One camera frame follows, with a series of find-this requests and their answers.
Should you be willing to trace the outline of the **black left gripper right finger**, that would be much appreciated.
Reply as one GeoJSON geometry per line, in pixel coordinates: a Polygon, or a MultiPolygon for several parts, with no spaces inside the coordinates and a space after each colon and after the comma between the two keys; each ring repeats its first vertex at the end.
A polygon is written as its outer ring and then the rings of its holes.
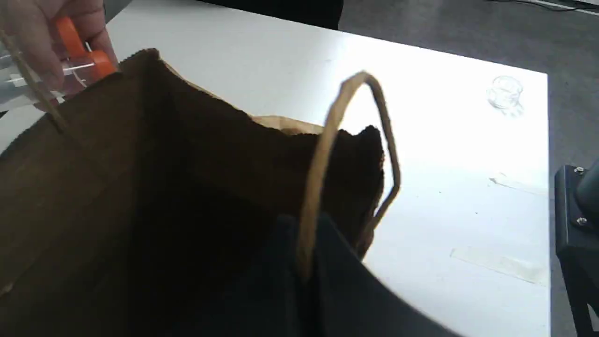
{"type": "Polygon", "coordinates": [[[327,215],[317,218],[309,286],[313,337],[455,336],[383,285],[327,215]]]}

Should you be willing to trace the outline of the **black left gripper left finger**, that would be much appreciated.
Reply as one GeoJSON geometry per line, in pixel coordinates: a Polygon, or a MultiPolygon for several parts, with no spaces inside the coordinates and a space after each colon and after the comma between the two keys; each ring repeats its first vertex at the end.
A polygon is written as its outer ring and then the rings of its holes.
{"type": "Polygon", "coordinates": [[[180,337],[298,337],[293,250],[297,220],[279,216],[250,266],[178,324],[180,337]]]}

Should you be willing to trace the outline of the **person's bare hand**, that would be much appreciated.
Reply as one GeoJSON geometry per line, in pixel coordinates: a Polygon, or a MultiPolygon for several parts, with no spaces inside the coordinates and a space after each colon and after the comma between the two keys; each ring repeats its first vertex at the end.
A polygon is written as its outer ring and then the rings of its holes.
{"type": "MultiPolygon", "coordinates": [[[[60,37],[56,19],[70,17],[82,43],[92,51],[104,51],[117,68],[117,58],[106,30],[102,0],[3,0],[1,2],[1,30],[24,59],[28,70],[41,77],[48,90],[61,90],[64,75],[61,63],[66,50],[58,46],[60,37]]],[[[42,93],[39,84],[35,85],[42,93]]],[[[47,111],[57,105],[56,99],[38,100],[36,107],[47,111]]]]}

